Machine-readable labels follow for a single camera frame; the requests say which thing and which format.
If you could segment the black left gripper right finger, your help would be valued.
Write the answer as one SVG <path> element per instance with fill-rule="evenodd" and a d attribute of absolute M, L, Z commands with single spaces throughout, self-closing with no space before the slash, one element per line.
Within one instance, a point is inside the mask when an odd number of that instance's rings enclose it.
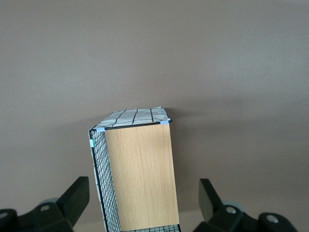
<path fill-rule="evenodd" d="M 209 179 L 199 180 L 198 202 L 203 222 L 196 232 L 295 232 L 285 217 L 275 213 L 261 213 L 254 219 L 238 207 L 224 204 Z"/>

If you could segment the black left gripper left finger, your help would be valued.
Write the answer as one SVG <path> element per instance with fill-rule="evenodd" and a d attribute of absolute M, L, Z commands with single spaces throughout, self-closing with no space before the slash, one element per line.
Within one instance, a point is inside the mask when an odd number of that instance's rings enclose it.
<path fill-rule="evenodd" d="M 89 203 L 89 178 L 80 176 L 55 202 L 45 202 L 21 216 L 0 211 L 2 232 L 72 232 Z"/>

